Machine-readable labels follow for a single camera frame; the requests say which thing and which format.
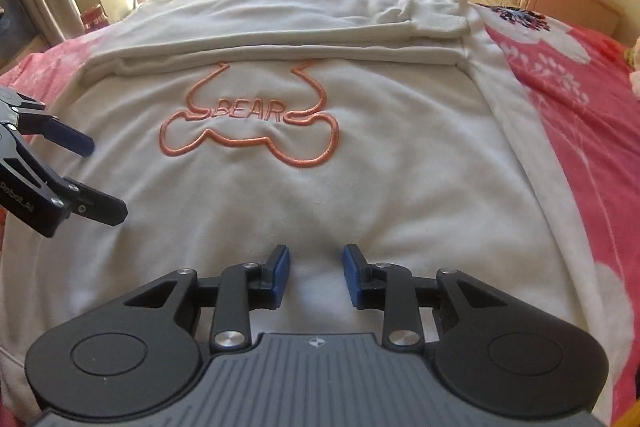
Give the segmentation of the white sweatshirt orange bear outline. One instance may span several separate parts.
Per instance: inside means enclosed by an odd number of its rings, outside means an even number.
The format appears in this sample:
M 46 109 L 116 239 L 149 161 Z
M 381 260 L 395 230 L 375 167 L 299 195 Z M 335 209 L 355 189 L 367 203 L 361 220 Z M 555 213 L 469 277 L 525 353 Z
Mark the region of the white sweatshirt orange bear outline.
M 368 331 L 340 254 L 462 270 L 608 338 L 587 234 L 537 109 L 469 0 L 172 0 L 106 28 L 53 113 L 59 174 L 126 202 L 1 251 L 1 396 L 33 418 L 45 331 L 162 275 L 292 253 L 280 332 Z

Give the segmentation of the pink floral bed blanket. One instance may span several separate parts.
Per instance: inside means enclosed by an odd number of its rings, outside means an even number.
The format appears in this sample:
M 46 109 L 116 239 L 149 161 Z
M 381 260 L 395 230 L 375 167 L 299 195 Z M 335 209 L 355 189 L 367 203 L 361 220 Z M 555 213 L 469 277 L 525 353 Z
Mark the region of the pink floral bed blanket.
M 596 411 L 622 415 L 634 402 L 639 365 L 639 102 L 610 40 L 554 20 L 474 6 L 537 109 L 597 270 L 611 376 Z M 53 104 L 96 37 L 31 58 L 6 83 Z

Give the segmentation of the cream fluffy blanket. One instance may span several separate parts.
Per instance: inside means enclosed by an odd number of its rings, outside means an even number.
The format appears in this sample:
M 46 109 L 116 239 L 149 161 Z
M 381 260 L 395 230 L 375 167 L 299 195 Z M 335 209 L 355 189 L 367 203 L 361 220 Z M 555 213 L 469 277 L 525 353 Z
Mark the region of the cream fluffy blanket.
M 626 49 L 625 60 L 631 69 L 629 74 L 631 91 L 634 92 L 636 98 L 640 98 L 640 38 L 631 48 Z

